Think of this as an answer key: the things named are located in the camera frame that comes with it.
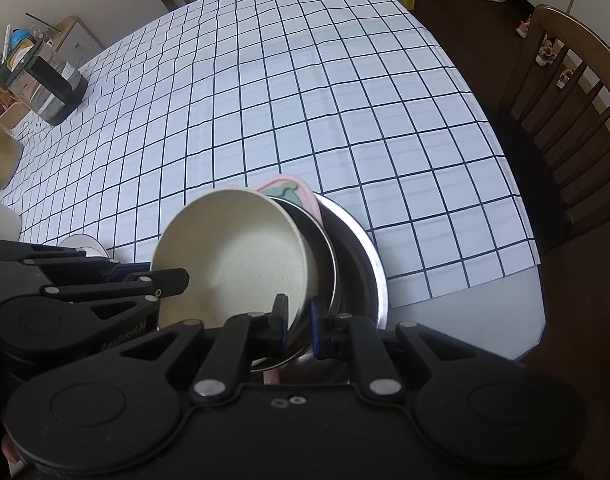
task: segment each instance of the beige bowl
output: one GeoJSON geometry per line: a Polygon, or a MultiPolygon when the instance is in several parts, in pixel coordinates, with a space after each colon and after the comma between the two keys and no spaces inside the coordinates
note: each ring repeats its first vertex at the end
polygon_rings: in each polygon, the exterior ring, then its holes
{"type": "Polygon", "coordinates": [[[311,251],[290,216],[265,195],[223,187],[189,203],[170,222],[152,270],[183,267],[189,286],[164,298],[162,328],[183,319],[206,328],[244,312],[269,312],[278,293],[289,298],[289,323],[316,293],[311,251]]]}

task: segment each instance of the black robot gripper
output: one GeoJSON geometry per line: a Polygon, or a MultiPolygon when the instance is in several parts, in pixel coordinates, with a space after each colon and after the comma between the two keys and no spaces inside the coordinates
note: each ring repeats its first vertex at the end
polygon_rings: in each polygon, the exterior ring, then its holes
{"type": "Polygon", "coordinates": [[[186,320],[21,386],[4,414],[19,480],[578,478],[568,384],[420,324],[308,310],[315,355],[349,383],[250,380],[285,354],[285,296],[222,328],[186,320]]]}
{"type": "Polygon", "coordinates": [[[156,330],[159,298],[188,281],[184,269],[0,240],[0,409],[27,380],[156,330]]]}

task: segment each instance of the checkered tablecloth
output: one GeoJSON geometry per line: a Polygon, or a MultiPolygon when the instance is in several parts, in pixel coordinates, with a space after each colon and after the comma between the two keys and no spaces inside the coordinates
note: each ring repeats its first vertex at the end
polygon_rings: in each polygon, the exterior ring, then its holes
{"type": "Polygon", "coordinates": [[[15,129],[25,152],[1,200],[22,241],[87,233],[148,261],[206,189],[291,173],[370,234],[392,307],[538,261],[476,98],[396,0],[201,0],[81,72],[63,124],[15,129]]]}

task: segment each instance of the floor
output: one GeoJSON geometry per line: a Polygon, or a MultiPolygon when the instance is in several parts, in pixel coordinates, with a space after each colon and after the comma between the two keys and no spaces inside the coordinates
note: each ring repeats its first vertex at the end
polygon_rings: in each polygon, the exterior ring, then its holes
{"type": "MultiPolygon", "coordinates": [[[[493,107],[522,46],[515,28],[531,10],[525,0],[416,0],[413,14],[443,46],[483,107],[493,107]]],[[[572,94],[569,105],[581,98],[582,93],[572,94]]],[[[578,128],[595,117],[590,108],[578,128]]],[[[547,326],[524,362],[582,393],[587,434],[573,464],[588,480],[610,479],[610,223],[544,254],[540,275],[547,326]]]]}

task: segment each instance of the stainless steel bowl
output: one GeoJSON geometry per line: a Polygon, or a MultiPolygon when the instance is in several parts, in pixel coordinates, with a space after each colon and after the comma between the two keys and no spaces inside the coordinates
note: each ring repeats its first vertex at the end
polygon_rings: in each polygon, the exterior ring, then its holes
{"type": "MultiPolygon", "coordinates": [[[[340,304],[338,263],[336,262],[336,253],[332,241],[327,236],[325,229],[302,207],[284,198],[274,196],[271,198],[285,209],[311,249],[319,274],[317,296],[328,306],[330,312],[338,312],[340,304]]],[[[303,308],[302,313],[294,319],[287,334],[288,357],[286,359],[264,359],[256,363],[252,369],[254,371],[262,371],[276,368],[285,364],[288,360],[303,354],[310,345],[309,310],[303,308]]]]}
{"type": "MultiPolygon", "coordinates": [[[[370,237],[341,206],[320,195],[316,198],[323,227],[338,260],[338,311],[368,317],[377,328],[385,328],[389,306],[387,281],[370,237]]],[[[343,363],[332,359],[319,361],[311,349],[281,366],[279,371],[282,383],[342,383],[347,380],[343,363]]]]}

